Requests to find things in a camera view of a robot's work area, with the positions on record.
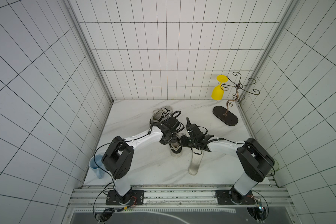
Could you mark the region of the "white insole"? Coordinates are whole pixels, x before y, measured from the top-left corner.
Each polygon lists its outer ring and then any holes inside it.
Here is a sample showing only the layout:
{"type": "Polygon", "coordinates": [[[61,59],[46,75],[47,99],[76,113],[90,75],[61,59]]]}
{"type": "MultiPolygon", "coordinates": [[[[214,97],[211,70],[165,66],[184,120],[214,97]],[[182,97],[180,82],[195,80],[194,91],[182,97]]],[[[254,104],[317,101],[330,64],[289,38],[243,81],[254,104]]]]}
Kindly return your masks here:
{"type": "Polygon", "coordinates": [[[188,169],[190,175],[196,175],[198,173],[201,161],[203,159],[203,155],[204,152],[201,152],[199,154],[196,154],[194,152],[192,153],[192,158],[188,169]]]}

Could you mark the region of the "black white sneaker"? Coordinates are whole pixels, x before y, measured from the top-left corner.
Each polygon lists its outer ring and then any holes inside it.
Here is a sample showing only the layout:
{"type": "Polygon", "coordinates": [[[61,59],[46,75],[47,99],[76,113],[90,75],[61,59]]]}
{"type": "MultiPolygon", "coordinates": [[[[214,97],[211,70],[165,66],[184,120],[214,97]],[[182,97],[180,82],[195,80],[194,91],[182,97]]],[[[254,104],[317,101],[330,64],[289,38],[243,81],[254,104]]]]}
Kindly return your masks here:
{"type": "Polygon", "coordinates": [[[172,157],[180,157],[182,155],[182,146],[179,144],[181,135],[178,134],[175,140],[171,140],[169,143],[170,154],[172,157]]]}
{"type": "Polygon", "coordinates": [[[164,106],[161,108],[157,108],[153,111],[153,115],[150,119],[149,123],[152,122],[161,122],[167,119],[173,112],[173,108],[171,106],[164,106]]]}

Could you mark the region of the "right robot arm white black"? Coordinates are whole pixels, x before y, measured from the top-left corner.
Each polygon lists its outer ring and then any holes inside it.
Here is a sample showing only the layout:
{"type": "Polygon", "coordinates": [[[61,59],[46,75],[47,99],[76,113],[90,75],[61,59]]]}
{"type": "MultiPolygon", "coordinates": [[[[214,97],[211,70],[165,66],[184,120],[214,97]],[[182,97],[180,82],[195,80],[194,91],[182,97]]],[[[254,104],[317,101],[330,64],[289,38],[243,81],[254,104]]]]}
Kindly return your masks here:
{"type": "Polygon", "coordinates": [[[186,118],[186,130],[189,136],[183,135],[179,144],[182,147],[195,148],[200,151],[218,152],[236,156],[244,169],[244,173],[229,191],[230,199],[238,204],[251,195],[251,190],[261,183],[274,166],[273,158],[254,138],[248,138],[243,143],[214,137],[203,133],[196,124],[186,118]]]}

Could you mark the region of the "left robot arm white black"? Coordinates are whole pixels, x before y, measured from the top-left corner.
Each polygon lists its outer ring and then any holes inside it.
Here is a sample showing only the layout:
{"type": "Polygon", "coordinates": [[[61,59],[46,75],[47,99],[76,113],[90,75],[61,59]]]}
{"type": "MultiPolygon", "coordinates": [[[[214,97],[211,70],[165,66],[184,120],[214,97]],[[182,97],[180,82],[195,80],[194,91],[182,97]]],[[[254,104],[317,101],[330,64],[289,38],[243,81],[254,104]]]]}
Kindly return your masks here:
{"type": "Polygon", "coordinates": [[[114,190],[120,197],[126,196],[132,189],[124,179],[129,172],[135,151],[143,149],[153,143],[162,145],[178,142],[177,134],[184,129],[184,125],[175,117],[150,123],[148,130],[132,137],[116,136],[109,144],[101,159],[107,173],[114,182],[114,190]]]}

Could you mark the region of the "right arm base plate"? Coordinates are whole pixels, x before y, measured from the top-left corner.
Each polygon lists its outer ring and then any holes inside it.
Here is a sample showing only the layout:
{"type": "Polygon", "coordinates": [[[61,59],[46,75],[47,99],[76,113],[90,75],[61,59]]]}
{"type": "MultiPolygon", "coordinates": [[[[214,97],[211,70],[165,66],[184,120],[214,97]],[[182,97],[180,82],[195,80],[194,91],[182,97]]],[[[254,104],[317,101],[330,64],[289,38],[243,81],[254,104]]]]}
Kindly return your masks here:
{"type": "Polygon", "coordinates": [[[215,191],[215,196],[217,198],[217,203],[219,205],[255,205],[255,199],[242,196],[238,192],[230,190],[220,189],[215,191]]]}

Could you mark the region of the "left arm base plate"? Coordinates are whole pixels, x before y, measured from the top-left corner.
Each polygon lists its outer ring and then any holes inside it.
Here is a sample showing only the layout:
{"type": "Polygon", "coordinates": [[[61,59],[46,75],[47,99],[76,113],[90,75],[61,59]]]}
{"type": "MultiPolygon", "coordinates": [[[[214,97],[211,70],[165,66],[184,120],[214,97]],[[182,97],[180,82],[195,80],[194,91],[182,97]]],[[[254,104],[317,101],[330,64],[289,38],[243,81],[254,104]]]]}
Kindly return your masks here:
{"type": "Polygon", "coordinates": [[[126,195],[120,196],[116,190],[110,190],[105,204],[113,206],[143,205],[144,193],[144,190],[130,190],[126,195]]]}

